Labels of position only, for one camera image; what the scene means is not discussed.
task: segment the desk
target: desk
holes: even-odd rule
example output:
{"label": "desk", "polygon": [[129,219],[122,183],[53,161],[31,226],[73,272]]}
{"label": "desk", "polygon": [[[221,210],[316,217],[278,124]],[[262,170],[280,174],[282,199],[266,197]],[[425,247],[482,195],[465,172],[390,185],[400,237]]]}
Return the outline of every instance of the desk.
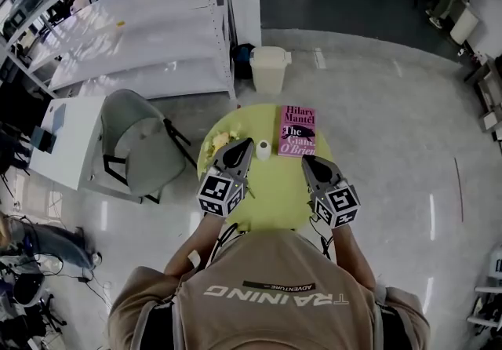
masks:
{"label": "desk", "polygon": [[[256,104],[225,115],[209,131],[198,156],[197,173],[200,177],[205,166],[203,148],[206,141],[211,140],[217,131],[235,130],[239,125],[241,138],[251,137],[255,144],[260,140],[272,143],[271,157],[262,162],[253,155],[249,167],[249,186],[256,198],[248,193],[228,218],[228,223],[239,223],[242,230],[299,228],[312,215],[307,204],[310,198],[301,158],[276,155],[280,111],[281,107],[275,104]],[[315,154],[333,160],[326,139],[318,129],[315,131]]]}
{"label": "desk", "polygon": [[41,127],[51,132],[54,112],[66,104],[64,124],[56,135],[53,152],[33,149],[30,169],[74,190],[86,188],[140,203],[140,198],[103,187],[89,180],[94,149],[101,132],[101,108],[106,97],[73,97],[50,102]]}

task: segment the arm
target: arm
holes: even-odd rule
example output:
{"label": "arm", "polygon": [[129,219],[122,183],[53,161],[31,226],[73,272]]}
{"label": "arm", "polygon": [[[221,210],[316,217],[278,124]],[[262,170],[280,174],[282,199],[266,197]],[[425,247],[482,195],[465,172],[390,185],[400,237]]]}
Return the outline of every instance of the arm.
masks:
{"label": "arm", "polygon": [[12,241],[7,216],[0,211],[0,246],[8,246]]}
{"label": "arm", "polygon": [[362,254],[351,227],[346,224],[339,228],[334,228],[333,242],[335,244],[336,263],[342,269],[349,272],[359,284],[369,290],[374,290],[375,276],[369,267],[368,261]]}
{"label": "arm", "polygon": [[192,251],[197,251],[201,258],[200,265],[205,266],[211,256],[214,244],[218,240],[224,222],[225,219],[222,217],[210,213],[206,214],[194,234],[173,255],[164,273],[168,276],[180,278],[185,273],[191,271],[194,265],[188,259],[188,255]]}

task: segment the chair backrest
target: chair backrest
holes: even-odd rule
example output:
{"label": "chair backrest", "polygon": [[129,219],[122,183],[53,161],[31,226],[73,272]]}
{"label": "chair backrest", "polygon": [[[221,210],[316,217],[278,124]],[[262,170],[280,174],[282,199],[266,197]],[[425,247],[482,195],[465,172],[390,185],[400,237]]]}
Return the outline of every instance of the chair backrest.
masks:
{"label": "chair backrest", "polygon": [[14,300],[25,308],[38,303],[45,289],[45,276],[42,273],[23,273],[14,285]]}
{"label": "chair backrest", "polygon": [[115,147],[121,136],[134,124],[146,118],[166,118],[157,108],[129,89],[120,89],[104,101],[101,112],[103,123],[103,155],[115,155]]}

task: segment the book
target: book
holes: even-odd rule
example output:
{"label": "book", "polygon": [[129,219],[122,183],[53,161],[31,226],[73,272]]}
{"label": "book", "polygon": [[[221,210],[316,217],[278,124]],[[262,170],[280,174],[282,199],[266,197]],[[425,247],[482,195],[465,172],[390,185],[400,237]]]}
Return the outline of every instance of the book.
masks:
{"label": "book", "polygon": [[315,155],[315,109],[282,106],[279,156]]}

